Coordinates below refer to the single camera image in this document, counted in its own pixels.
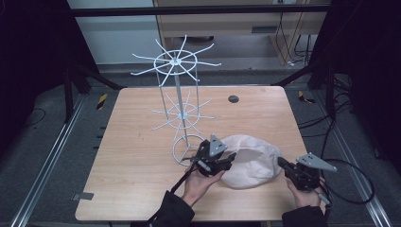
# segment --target person's right hand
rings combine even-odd
[[[304,206],[320,206],[321,205],[321,198],[319,198],[319,194],[322,193],[321,188],[316,188],[313,191],[305,192],[298,190],[294,183],[289,179],[286,178],[287,187],[294,195],[295,205],[297,208],[301,208]]]

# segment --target hand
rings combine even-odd
[[[289,179],[286,178],[287,187],[294,195],[295,205],[297,208],[304,207],[304,206],[320,206],[321,205],[321,198],[319,198],[319,194],[322,193],[321,188],[316,188],[313,191],[305,192],[298,190],[294,183]]]
[[[193,206],[200,198],[206,194],[209,187],[218,182],[223,176],[224,171],[220,171],[213,177],[205,177],[198,170],[189,175],[185,181],[185,189],[183,192],[182,199],[189,206]]]

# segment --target black horizontal bar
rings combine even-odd
[[[119,9],[70,9],[49,11],[47,15],[67,15],[73,17],[144,16],[179,14],[223,14],[223,13],[267,13],[267,12],[318,12],[345,9],[342,5],[331,4],[288,4],[288,5],[244,5],[244,6],[195,6],[156,7]]]

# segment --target person's left hand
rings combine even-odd
[[[221,179],[224,172],[225,171],[220,171],[213,177],[205,177],[198,170],[193,171],[185,181],[185,189],[182,196],[183,201],[192,207],[206,194],[213,183]]]

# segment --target rotating rack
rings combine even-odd
[[[163,111],[150,110],[150,111],[152,111],[153,113],[156,113],[156,114],[164,114],[166,116],[166,122],[164,124],[154,128],[153,130],[159,130],[161,127],[164,127],[167,125],[174,128],[176,130],[176,133],[173,138],[173,142],[174,142],[173,149],[172,149],[173,158],[177,163],[179,163],[183,166],[189,166],[188,160],[190,157],[187,156],[187,153],[191,149],[197,149],[199,146],[199,143],[200,143],[200,142],[198,142],[196,145],[193,145],[189,141],[189,137],[195,138],[197,141],[204,140],[200,136],[201,132],[196,128],[196,124],[199,122],[199,120],[201,118],[209,118],[209,119],[216,118],[215,116],[201,115],[200,107],[209,103],[212,100],[212,98],[210,98],[206,102],[200,104],[199,89],[198,89],[200,80],[198,79],[197,65],[205,64],[205,65],[210,65],[210,66],[216,67],[216,66],[220,66],[221,63],[213,64],[213,63],[198,61],[197,54],[212,48],[213,44],[211,44],[210,46],[208,46],[202,50],[192,53],[190,51],[183,49],[183,47],[185,46],[185,43],[186,43],[186,36],[184,37],[183,44],[179,50],[167,51],[159,44],[159,42],[157,40],[156,40],[156,43],[164,51],[164,53],[162,53],[161,55],[159,55],[156,58],[142,57],[142,56],[137,56],[135,54],[132,54],[135,58],[145,59],[145,60],[153,60],[153,68],[150,68],[148,70],[145,70],[145,71],[142,71],[139,73],[131,73],[131,74],[134,76],[140,76],[147,72],[151,72],[151,71],[156,72],[157,80],[159,82],[160,94],[161,94],[163,105],[164,105],[164,110]],[[161,81],[160,75],[165,76],[163,81]],[[189,103],[189,98],[191,96],[190,91],[188,92],[185,101],[183,101],[183,94],[182,94],[181,85],[180,85],[180,76],[183,76],[183,75],[188,75],[190,78],[192,78],[195,81],[196,96],[197,96],[196,104]],[[169,77],[174,77],[178,102],[174,102],[173,99],[168,94],[166,94],[166,98],[168,99],[169,103],[171,104],[171,107],[168,108],[166,106],[166,99],[165,99],[165,95],[163,92],[163,86],[165,85],[165,83]],[[188,132],[187,132],[188,129],[195,130],[197,132],[197,134],[188,134]],[[180,131],[183,131],[183,135],[178,137]],[[177,150],[177,145],[180,142],[185,143],[185,146],[186,146],[185,150]]]

